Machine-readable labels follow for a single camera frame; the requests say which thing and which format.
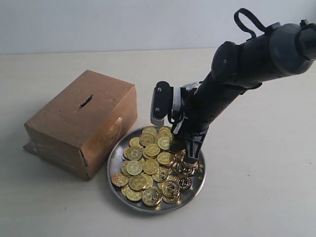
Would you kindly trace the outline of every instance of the plate rim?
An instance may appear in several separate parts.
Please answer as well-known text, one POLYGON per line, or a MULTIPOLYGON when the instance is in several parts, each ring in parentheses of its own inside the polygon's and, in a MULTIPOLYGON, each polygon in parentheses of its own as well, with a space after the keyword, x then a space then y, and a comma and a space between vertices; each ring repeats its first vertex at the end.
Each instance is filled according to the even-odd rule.
POLYGON ((131 207, 132 209, 136 210, 136 211, 139 211, 139 212, 142 212, 142 213, 147 213, 147 214, 163 214, 163 213, 167 213, 167 212, 170 212, 170 211, 174 211, 174 210, 177 210, 181 207, 184 207, 185 205, 187 205, 189 202, 191 202, 198 194, 199 192, 201 191, 203 185, 204 185, 204 182, 205 182, 205 177, 206 177, 206 162, 205 162, 205 158, 204 158, 204 154, 202 152, 202 150, 200 151, 200 153, 203 155, 203 159, 204 159, 204 174, 203 174, 203 179, 202 179, 202 182, 201 182, 201 185, 200 187, 198 188, 197 192, 195 193, 195 195, 193 196, 193 198, 191 198, 191 200, 189 200, 186 204, 184 205, 178 205, 178 206, 175 206, 175 207, 172 207, 170 209, 165 209, 165 210, 145 210, 145 209, 142 209, 140 207, 137 207, 137 206, 134 206, 128 202, 126 202, 125 200, 123 200, 121 198, 120 195, 118 195, 118 193, 116 192, 116 190, 114 189, 113 185, 112 185, 112 182, 111 182, 111 178, 110 178, 110 174, 109 174, 109 167, 110 167, 110 161, 111 161, 111 156, 113 155, 115 149, 117 148, 117 146, 120 144, 120 142, 125 138, 127 137, 129 134, 133 133, 133 132, 136 132, 138 130, 143 130, 145 127, 147 126, 144 126, 144 127, 140 127, 140 128, 137 128, 137 129, 134 129, 130 132, 128 132, 127 134, 125 134, 121 139, 119 139, 116 144, 113 146, 113 148, 111 149, 111 152, 110 154, 108 155, 108 161, 107 161, 107 169, 106 169, 106 173, 107 173, 107 179, 108 179, 108 184, 110 186, 110 189, 112 191, 112 193, 114 193, 114 195, 122 202, 124 203, 125 205, 131 207))

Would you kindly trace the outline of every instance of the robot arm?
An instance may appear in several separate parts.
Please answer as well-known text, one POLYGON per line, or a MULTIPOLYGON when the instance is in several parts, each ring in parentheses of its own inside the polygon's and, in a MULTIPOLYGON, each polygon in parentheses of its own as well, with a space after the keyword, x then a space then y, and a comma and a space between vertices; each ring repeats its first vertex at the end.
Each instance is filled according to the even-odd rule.
POLYGON ((251 34, 246 42, 223 43, 216 51, 210 73, 203 81, 171 87, 156 84, 151 122, 172 124, 175 134, 171 151, 186 150, 186 162, 194 163, 209 125, 239 95, 257 89, 262 82, 306 72, 316 59, 316 25, 302 20, 299 25, 274 23, 264 27, 247 9, 234 14, 236 24, 251 34), (239 19, 244 14, 263 32, 256 34, 239 19))

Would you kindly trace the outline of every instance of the silver plate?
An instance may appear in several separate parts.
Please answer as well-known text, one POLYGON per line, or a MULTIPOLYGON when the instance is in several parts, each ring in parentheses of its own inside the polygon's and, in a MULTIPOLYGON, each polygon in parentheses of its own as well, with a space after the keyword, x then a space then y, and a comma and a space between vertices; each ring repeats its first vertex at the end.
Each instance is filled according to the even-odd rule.
POLYGON ((121 187, 116 187, 111 183, 111 177, 114 174, 121 173, 120 168, 122 167, 122 164, 124 163, 124 161, 126 161, 123 155, 123 151, 125 148, 129 146, 129 140, 132 139, 133 137, 139 137, 142 134, 142 130, 143 128, 139 128, 128 133, 120 141, 118 141, 118 143, 112 149, 109 155, 109 160, 108 160, 108 165, 107 165, 107 177, 108 177, 110 189, 115 194, 115 196, 119 200, 121 200, 123 203, 133 208, 134 210, 145 212, 145 213, 161 214, 161 213, 176 210, 188 204, 199 193, 199 191, 201 190, 204 184, 205 160, 204 160, 204 155, 202 152, 200 152, 200 158, 199 158, 200 169, 195 176, 191 177, 192 186, 189 190, 180 192, 181 197, 180 197, 179 202, 177 203, 167 204, 164 201, 161 201, 161 203, 157 206, 153 206, 153 207, 146 206, 142 201, 128 200, 126 197, 123 196, 121 192, 121 187))

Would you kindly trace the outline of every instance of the white table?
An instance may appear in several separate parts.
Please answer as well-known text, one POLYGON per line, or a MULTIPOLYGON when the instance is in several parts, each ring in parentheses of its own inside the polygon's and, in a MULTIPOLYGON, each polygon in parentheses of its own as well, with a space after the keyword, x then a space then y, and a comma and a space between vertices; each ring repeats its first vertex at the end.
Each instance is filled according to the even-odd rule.
POLYGON ((0 236, 311 237, 316 234, 316 65, 236 99, 211 125, 199 195, 174 212, 136 213, 110 192, 27 153, 23 123, 84 70, 136 84, 150 124, 152 90, 202 80, 214 49, 0 56, 0 236))

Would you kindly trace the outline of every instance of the cardboard box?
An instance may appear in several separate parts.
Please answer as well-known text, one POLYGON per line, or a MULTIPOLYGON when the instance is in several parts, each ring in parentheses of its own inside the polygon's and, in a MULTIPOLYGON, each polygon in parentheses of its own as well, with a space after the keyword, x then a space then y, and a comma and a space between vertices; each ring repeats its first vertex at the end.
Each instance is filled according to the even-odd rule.
POLYGON ((24 124, 24 149, 91 180, 136 119, 135 85, 85 71, 24 124))

